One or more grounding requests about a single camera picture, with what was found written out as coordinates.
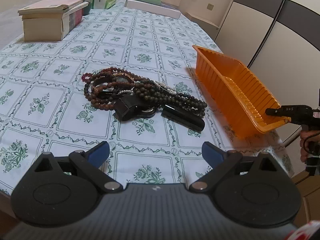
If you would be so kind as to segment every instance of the table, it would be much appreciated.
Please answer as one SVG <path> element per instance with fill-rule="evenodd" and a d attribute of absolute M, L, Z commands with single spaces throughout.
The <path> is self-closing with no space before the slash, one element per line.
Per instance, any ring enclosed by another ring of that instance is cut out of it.
<path fill-rule="evenodd" d="M 179 20 L 124 7 L 91 10 L 60 42 L 18 38 L 0 52 L 0 190 L 10 195 L 44 151 L 66 156 L 106 140 L 110 156 L 101 169 L 123 184 L 186 183 L 211 167 L 204 141 L 244 155 L 271 153 L 293 174 L 276 132 L 240 140 L 195 76 L 193 44 L 220 51 L 184 16 Z M 195 132 L 161 116 L 119 122 L 114 111 L 89 108 L 83 73 L 108 66 L 165 82 L 205 100 L 205 128 Z"/>

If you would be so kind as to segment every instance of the hand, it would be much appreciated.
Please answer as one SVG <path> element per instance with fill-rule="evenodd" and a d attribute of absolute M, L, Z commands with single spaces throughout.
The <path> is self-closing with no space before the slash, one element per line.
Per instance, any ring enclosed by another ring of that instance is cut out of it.
<path fill-rule="evenodd" d="M 301 153 L 300 160 L 301 160 L 303 163 L 306 161 L 307 156 L 309 155 L 309 154 L 303 149 L 303 142 L 304 142 L 304 140 L 305 140 L 307 137 L 309 137 L 310 135 L 313 135 L 313 134 L 315 134 L 315 133 L 317 133 L 317 132 L 319 132 L 319 131 L 301 131 L 301 133 L 300 133 L 300 138 L 301 138 L 301 140 L 300 140 L 300 147 L 301 147 L 301 150 L 300 150 L 300 153 Z M 308 142 L 310 142 L 310 141 L 311 141 L 311 142 L 320 142 L 320 135 L 311 137 L 310 139 L 308 139 L 308 140 L 306 141 L 305 146 L 306 146 L 307 150 L 309 150 L 309 148 L 308 148 Z"/>

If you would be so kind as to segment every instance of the plastic sheet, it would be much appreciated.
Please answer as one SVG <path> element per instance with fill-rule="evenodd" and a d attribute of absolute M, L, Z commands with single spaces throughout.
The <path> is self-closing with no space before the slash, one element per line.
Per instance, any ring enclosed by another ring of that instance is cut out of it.
<path fill-rule="evenodd" d="M 41 0 L 29 0 L 25 3 L 15 4 L 11 9 L 0 13 L 0 50 L 12 40 L 23 34 L 22 16 L 18 10 Z"/>

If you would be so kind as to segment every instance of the orange bin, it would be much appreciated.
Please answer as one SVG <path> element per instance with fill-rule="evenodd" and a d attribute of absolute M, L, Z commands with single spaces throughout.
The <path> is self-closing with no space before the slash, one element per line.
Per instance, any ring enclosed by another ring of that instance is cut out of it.
<path fill-rule="evenodd" d="M 240 61 L 196 45 L 196 75 L 240 138 L 266 133 L 290 121 L 265 114 L 279 102 Z"/>

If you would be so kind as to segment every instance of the sliding wardrobe door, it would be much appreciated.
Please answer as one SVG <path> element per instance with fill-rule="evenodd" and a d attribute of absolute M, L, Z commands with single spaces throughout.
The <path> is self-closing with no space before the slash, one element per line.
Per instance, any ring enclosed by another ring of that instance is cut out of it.
<path fill-rule="evenodd" d="M 283 0 L 234 0 L 215 42 L 228 56 L 248 65 Z"/>
<path fill-rule="evenodd" d="M 250 70 L 281 105 L 317 108 L 320 88 L 320 0 L 285 0 Z M 284 141 L 298 128 L 278 129 Z"/>

